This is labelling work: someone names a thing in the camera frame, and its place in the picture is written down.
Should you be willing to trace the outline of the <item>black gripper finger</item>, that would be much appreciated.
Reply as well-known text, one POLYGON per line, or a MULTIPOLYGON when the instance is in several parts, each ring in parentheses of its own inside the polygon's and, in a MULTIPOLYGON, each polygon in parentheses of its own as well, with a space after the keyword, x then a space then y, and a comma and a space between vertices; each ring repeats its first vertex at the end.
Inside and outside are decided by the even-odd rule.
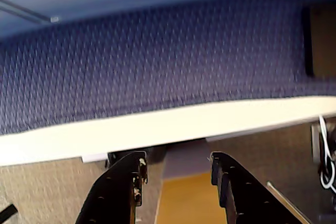
POLYGON ((76 223, 135 223, 147 182, 146 152, 123 156, 93 183, 76 223))
POLYGON ((211 183, 227 223, 302 223, 252 173, 230 155, 211 153, 211 183))

